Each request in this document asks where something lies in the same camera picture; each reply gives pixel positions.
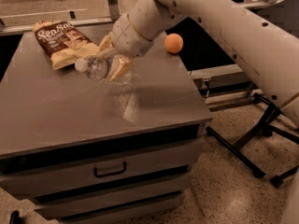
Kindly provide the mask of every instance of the cabinet top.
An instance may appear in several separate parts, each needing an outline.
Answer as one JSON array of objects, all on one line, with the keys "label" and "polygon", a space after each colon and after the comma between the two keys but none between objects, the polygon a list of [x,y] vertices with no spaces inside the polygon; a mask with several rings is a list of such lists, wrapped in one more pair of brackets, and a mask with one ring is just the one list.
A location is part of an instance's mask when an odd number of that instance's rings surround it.
[{"label": "cabinet top", "polygon": [[[111,24],[78,28],[95,44]],[[166,34],[135,59],[132,82],[96,83],[74,66],[53,71],[25,33],[0,83],[0,157],[11,157],[207,122],[212,119],[179,56],[164,48]]]}]

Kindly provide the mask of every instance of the orange ball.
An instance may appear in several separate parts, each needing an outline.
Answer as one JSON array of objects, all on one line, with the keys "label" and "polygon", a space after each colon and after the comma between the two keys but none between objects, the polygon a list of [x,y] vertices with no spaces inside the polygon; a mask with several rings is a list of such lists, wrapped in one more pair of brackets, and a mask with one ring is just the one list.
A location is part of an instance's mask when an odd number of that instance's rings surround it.
[{"label": "orange ball", "polygon": [[179,34],[170,34],[166,37],[164,45],[168,52],[176,54],[183,48],[183,38]]}]

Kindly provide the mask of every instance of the black metal stand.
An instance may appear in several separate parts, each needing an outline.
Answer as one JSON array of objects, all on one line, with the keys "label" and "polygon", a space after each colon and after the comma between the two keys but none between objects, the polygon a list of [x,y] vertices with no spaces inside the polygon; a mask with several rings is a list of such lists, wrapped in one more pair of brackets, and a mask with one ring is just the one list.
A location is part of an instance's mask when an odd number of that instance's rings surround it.
[{"label": "black metal stand", "polygon": [[[293,141],[297,145],[299,144],[299,137],[291,133],[280,130],[279,128],[270,125],[270,123],[276,119],[280,114],[280,110],[270,101],[262,97],[262,95],[255,93],[253,103],[257,104],[260,101],[268,105],[267,109],[263,113],[263,116],[259,122],[247,133],[245,133],[239,140],[237,140],[233,145],[227,142],[223,137],[221,137],[216,131],[211,127],[206,127],[206,132],[208,135],[214,136],[222,145],[229,149],[237,158],[239,158],[245,165],[247,165],[253,172],[253,175],[257,178],[264,177],[265,173],[257,167],[253,162],[251,162],[246,156],[244,156],[239,150],[242,148],[250,139],[252,139],[257,134],[262,134],[263,136],[270,137],[273,132]],[[293,174],[294,169],[291,169],[287,173],[274,177],[274,181],[271,182],[276,188],[283,182],[282,179]]]}]

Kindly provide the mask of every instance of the drawer handle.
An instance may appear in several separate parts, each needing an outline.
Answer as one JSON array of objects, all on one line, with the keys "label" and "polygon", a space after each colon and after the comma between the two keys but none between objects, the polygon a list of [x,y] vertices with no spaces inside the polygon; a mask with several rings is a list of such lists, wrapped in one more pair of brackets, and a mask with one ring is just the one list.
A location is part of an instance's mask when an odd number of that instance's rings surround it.
[{"label": "drawer handle", "polygon": [[107,177],[107,176],[111,176],[111,175],[121,175],[122,173],[124,173],[127,170],[127,163],[125,161],[123,162],[122,165],[123,165],[122,170],[120,170],[118,172],[113,172],[113,173],[105,174],[105,175],[99,175],[97,173],[97,168],[94,168],[93,169],[93,174],[94,174],[95,177]]}]

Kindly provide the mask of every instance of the speckled floor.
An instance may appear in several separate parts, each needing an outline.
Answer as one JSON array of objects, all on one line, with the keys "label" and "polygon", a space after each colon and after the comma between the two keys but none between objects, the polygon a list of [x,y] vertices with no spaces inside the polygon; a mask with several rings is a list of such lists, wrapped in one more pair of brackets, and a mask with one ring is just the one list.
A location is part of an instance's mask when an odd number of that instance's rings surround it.
[{"label": "speckled floor", "polygon": [[[130,10],[136,0],[120,0],[121,9]],[[266,106],[227,106],[227,101],[242,99],[231,94],[208,98],[207,104],[214,119],[209,125],[228,141],[236,141],[261,117]],[[287,119],[274,122],[278,127],[298,134]],[[285,207],[293,177],[275,189],[269,183],[274,175],[279,175],[299,163],[299,148],[294,143],[274,134],[272,137],[256,137],[242,151],[266,172],[262,179],[252,176],[249,169],[235,158],[218,141],[206,135],[206,144],[198,162],[192,168],[192,182],[184,192],[183,204],[175,209],[118,222],[118,224],[217,224],[217,223],[262,223],[278,224]],[[56,224],[46,221],[34,212],[35,206],[29,201],[17,201],[0,189],[0,223],[8,224],[10,213],[19,210],[24,224]]]}]

